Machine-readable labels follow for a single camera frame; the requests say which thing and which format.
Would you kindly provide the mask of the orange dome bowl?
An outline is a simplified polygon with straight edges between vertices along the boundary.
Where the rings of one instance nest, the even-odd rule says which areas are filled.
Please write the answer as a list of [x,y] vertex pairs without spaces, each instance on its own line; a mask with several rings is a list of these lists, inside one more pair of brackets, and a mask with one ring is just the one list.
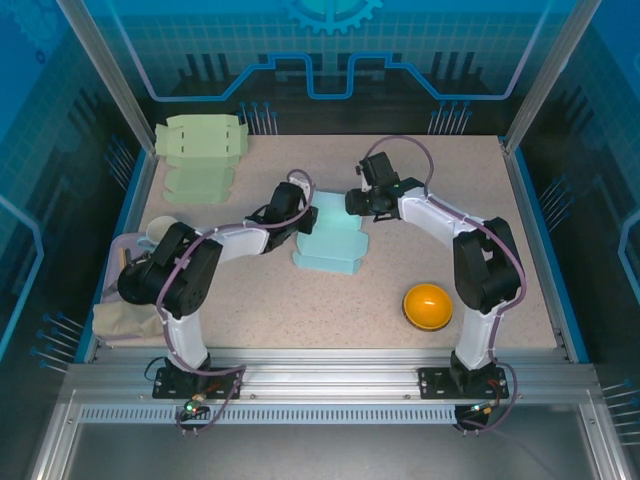
[[434,284],[411,287],[402,300],[404,317],[413,327],[427,332],[445,328],[453,315],[453,302],[449,294]]

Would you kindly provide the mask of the beige cloth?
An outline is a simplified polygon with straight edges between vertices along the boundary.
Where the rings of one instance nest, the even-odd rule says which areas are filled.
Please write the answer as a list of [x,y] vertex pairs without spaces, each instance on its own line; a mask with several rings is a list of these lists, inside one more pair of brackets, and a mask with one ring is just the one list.
[[93,307],[92,330],[101,340],[151,338],[163,333],[163,324],[154,305],[116,301]]

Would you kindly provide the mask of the aluminium table side rail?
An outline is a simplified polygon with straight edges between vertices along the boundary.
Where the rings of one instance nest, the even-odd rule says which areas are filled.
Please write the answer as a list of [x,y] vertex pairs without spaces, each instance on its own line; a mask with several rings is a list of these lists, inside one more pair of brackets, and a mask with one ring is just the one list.
[[138,230],[144,213],[145,205],[151,189],[155,171],[157,169],[158,157],[144,149],[140,150],[133,174],[129,181],[122,207],[114,228],[112,238],[107,247],[107,255],[103,269],[99,278],[96,291],[89,307],[88,316],[83,332],[77,347],[74,363],[91,363],[96,352],[96,337],[93,333],[94,313],[93,307],[101,300],[102,289],[109,267],[110,248],[113,241],[121,234],[131,233]]
[[557,298],[553,275],[546,257],[546,251],[536,222],[533,205],[526,189],[524,177],[522,176],[516,157],[507,150],[502,138],[500,138],[500,147],[533,261],[535,278],[538,282],[549,323],[552,327],[556,349],[562,352],[566,362],[574,363],[572,342],[571,340],[567,340],[565,336],[564,311]]

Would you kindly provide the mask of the light blue paper box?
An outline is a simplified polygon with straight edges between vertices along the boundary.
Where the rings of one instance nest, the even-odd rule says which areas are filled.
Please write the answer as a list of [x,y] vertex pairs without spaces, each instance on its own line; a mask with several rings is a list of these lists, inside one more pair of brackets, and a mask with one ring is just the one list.
[[346,196],[316,191],[312,205],[318,216],[311,234],[298,233],[293,262],[301,269],[354,275],[367,254],[369,236],[363,218],[346,212]]

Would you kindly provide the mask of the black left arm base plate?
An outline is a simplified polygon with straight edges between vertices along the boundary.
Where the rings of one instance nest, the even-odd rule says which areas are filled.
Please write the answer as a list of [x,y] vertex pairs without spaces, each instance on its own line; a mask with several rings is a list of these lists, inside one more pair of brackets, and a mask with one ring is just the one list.
[[238,373],[224,376],[201,376],[186,372],[169,364],[160,367],[154,379],[154,399],[187,400],[196,394],[205,399],[224,400],[231,392]]

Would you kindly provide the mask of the light green paper box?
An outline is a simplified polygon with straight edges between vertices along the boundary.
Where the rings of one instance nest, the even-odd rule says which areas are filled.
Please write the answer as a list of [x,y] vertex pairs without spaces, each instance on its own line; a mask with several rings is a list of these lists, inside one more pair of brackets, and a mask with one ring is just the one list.
[[217,205],[230,197],[235,167],[248,151],[248,125],[235,115],[183,114],[155,126],[166,160],[163,198],[173,205]]

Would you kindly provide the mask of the pale blue mug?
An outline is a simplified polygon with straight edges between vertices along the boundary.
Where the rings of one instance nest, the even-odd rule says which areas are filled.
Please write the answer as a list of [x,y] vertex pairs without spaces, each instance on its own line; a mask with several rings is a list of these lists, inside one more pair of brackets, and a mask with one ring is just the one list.
[[143,234],[136,240],[136,245],[144,251],[154,251],[168,230],[178,220],[172,216],[160,216],[149,222]]

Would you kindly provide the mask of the aluminium frame post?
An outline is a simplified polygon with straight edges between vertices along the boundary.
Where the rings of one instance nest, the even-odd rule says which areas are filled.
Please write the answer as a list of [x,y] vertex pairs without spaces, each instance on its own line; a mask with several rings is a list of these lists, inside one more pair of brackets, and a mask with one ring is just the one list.
[[506,156],[515,155],[515,151],[566,67],[601,2],[602,0],[576,0],[531,89],[525,96],[507,131],[503,141],[503,153]]
[[83,0],[56,0],[141,147],[155,153],[155,135]]

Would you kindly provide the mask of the aluminium front rail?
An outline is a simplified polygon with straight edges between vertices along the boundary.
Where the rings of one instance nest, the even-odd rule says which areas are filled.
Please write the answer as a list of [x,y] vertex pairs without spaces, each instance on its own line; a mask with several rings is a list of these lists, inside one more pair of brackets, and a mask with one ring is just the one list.
[[[147,404],[152,384],[143,370],[157,348],[107,347],[89,364],[74,364],[60,398],[77,403]],[[246,368],[246,404],[416,404],[417,371],[447,367],[447,349],[213,348],[214,366]],[[560,349],[506,350],[501,361],[517,375],[509,389],[519,403],[583,404],[603,399],[594,366],[567,361]]]

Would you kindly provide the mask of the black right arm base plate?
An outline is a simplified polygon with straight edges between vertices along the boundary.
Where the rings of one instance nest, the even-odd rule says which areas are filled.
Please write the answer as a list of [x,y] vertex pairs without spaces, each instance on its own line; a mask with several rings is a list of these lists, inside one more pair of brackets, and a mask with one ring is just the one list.
[[417,370],[423,400],[508,399],[505,371],[495,365],[466,373],[453,367],[424,367]]

